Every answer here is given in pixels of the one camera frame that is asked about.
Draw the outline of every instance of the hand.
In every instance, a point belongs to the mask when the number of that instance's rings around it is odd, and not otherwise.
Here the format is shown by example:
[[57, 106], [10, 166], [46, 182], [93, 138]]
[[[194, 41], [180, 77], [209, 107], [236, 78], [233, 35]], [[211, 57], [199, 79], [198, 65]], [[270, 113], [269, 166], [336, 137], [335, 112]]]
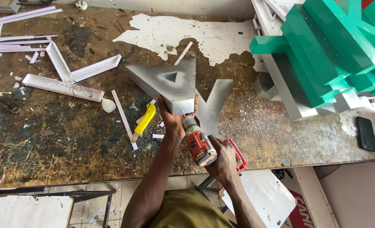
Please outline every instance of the hand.
[[241, 181], [236, 169], [235, 148], [213, 135], [208, 136], [208, 139], [217, 151], [217, 160], [205, 166], [208, 173], [226, 188]]
[[[158, 104], [159, 104], [160, 111], [161, 111], [161, 117], [165, 125], [165, 130], [166, 130], [165, 134], [169, 133], [172, 136], [175, 136], [178, 139], [182, 140], [186, 134], [185, 130], [183, 130], [183, 127], [182, 127], [182, 120], [184, 116], [172, 115], [172, 113], [170, 113], [168, 108], [166, 107], [164, 98], [161, 95], [158, 95]], [[194, 118], [196, 116], [198, 104], [199, 104], [199, 95], [196, 95], [194, 97], [194, 112], [186, 114], [186, 115], [190, 115], [191, 117]]]

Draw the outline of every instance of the glue bottle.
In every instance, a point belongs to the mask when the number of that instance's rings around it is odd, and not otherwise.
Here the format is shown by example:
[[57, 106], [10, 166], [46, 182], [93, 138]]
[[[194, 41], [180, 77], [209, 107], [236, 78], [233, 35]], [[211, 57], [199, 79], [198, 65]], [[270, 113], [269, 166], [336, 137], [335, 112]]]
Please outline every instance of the glue bottle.
[[3, 96], [3, 92], [0, 92], [0, 104], [14, 114], [20, 112], [20, 108], [10, 98]]

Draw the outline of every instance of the gray metal letter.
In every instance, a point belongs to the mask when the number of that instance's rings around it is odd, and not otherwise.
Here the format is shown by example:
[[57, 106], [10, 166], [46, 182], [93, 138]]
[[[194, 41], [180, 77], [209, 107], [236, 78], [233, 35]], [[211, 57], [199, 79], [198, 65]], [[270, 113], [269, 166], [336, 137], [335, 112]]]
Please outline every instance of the gray metal letter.
[[129, 77], [149, 96], [164, 97], [172, 115], [194, 111], [196, 59], [183, 59], [178, 65], [147, 68], [144, 65], [126, 66]]
[[196, 94], [199, 95], [199, 108], [195, 119], [206, 135], [219, 137], [217, 124], [218, 116], [220, 115], [233, 83], [234, 80], [232, 79], [217, 79], [207, 102], [205, 102], [200, 93], [195, 90]]

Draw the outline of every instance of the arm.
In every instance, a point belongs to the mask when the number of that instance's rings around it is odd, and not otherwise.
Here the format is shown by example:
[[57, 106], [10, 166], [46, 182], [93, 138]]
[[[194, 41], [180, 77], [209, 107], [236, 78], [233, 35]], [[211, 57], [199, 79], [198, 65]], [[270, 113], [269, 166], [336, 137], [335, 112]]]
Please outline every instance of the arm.
[[[195, 112], [197, 103], [198, 96], [195, 98]], [[165, 136], [148, 173], [135, 190], [125, 209], [121, 223], [123, 228], [146, 227], [158, 213], [176, 151], [185, 137], [182, 127], [183, 116], [172, 116], [161, 96], [158, 96], [158, 104], [166, 128]]]
[[220, 181], [231, 197], [238, 227], [266, 227], [246, 195], [236, 171], [235, 148], [214, 136], [209, 136], [208, 139], [218, 154], [217, 160], [205, 168], [211, 176]]

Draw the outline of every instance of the smartphone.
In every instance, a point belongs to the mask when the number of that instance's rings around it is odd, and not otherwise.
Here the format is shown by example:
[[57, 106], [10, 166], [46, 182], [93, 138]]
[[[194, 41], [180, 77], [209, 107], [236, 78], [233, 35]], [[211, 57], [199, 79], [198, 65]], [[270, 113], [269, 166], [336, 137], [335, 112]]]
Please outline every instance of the smartphone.
[[356, 117], [356, 127], [359, 146], [375, 152], [375, 133], [373, 132], [372, 121], [363, 117]]

